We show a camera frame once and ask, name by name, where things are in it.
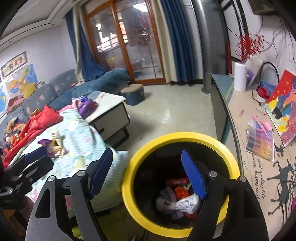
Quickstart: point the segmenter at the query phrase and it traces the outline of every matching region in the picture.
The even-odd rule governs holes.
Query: painting
[[[286,147],[296,136],[296,76],[285,70],[266,111]]]
[[[15,56],[11,60],[9,60],[5,65],[1,67],[1,76],[2,79],[5,79],[11,73],[22,67],[28,62],[26,52]]]
[[[5,111],[6,109],[6,94],[3,90],[3,83],[0,84],[0,113],[2,113],[3,111]]]
[[[5,79],[4,82],[9,98],[11,99],[17,95],[22,95],[20,87],[31,83],[38,83],[38,79],[33,64],[29,64],[13,73],[10,77]]]

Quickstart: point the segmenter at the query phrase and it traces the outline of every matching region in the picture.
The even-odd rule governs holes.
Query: blue gripper pad
[[[31,153],[25,155],[25,163],[27,165],[39,160],[41,157],[47,155],[47,149],[44,146],[39,147],[38,149],[32,151]]]
[[[90,183],[90,195],[92,198],[100,193],[106,176],[110,170],[113,162],[113,152],[111,149],[107,148],[106,151],[101,156],[100,162],[98,163],[97,170],[91,177]]]
[[[205,190],[205,181],[196,168],[191,158],[191,154],[187,150],[182,151],[181,162],[195,194],[198,195],[201,199],[204,199],[207,195],[207,192]]]

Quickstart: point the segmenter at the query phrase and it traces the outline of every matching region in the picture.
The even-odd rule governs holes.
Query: red packaging
[[[182,187],[176,187],[174,191],[178,200],[190,196],[189,192]]]
[[[177,187],[177,186],[187,185],[188,183],[189,183],[189,180],[187,177],[185,177],[185,178],[179,178],[179,179],[168,179],[165,185],[167,187]]]
[[[186,215],[189,218],[195,218],[197,217],[197,212],[193,213],[193,214],[189,214],[189,213],[184,213],[184,215]]]

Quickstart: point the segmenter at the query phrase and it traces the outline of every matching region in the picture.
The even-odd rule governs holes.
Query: metal bolt
[[[84,176],[85,175],[85,171],[84,170],[81,170],[81,171],[79,171],[78,173],[77,173],[77,176],[79,176],[79,177],[82,177],[82,176]]]
[[[217,173],[214,171],[209,172],[210,177],[217,177]]]
[[[50,177],[48,177],[48,179],[47,179],[49,182],[52,182],[53,180],[54,180],[54,176],[50,176]]]
[[[243,182],[243,183],[247,181],[247,179],[246,179],[244,176],[240,176],[240,177],[239,177],[239,180],[240,180],[241,182]]]

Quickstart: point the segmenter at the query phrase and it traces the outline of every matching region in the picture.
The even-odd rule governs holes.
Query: sofa
[[[3,145],[3,135],[7,123],[12,118],[18,117],[27,123],[30,114],[37,108],[43,110],[44,106],[49,105],[55,110],[60,110],[66,105],[72,104],[73,97],[78,98],[82,95],[89,95],[94,91],[118,94],[121,89],[128,85],[128,81],[130,81],[130,77],[124,68],[113,69],[97,79],[73,88],[71,88],[71,85],[76,82],[74,69],[54,77],[48,84],[42,85],[25,99],[15,111],[7,114],[0,124],[0,146]]]

